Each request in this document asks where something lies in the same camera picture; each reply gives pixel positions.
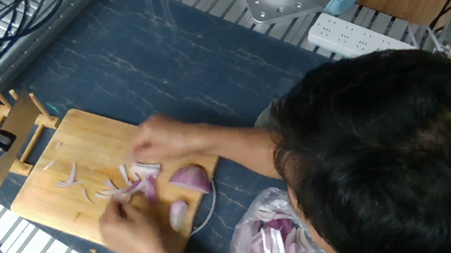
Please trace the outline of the person's left hand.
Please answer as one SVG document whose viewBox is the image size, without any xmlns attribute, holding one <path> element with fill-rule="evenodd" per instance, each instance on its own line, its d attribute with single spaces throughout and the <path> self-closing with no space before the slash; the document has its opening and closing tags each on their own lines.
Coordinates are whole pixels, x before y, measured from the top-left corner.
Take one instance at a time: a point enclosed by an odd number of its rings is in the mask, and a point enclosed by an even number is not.
<svg viewBox="0 0 451 253">
<path fill-rule="evenodd" d="M 158 226 L 131 203 L 111 200 L 99 225 L 104 245 L 115 253 L 166 253 Z"/>
</svg>

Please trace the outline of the person's bare hand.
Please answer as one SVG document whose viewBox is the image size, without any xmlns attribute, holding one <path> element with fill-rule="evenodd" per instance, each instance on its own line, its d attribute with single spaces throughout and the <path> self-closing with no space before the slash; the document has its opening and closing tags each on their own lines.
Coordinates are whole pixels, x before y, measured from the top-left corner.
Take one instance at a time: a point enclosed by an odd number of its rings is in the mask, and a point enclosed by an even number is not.
<svg viewBox="0 0 451 253">
<path fill-rule="evenodd" d="M 163 114 L 150 116 L 129 140 L 126 158 L 133 162 L 167 160 L 206 149 L 204 134 L 210 126 L 184 123 Z"/>
</svg>

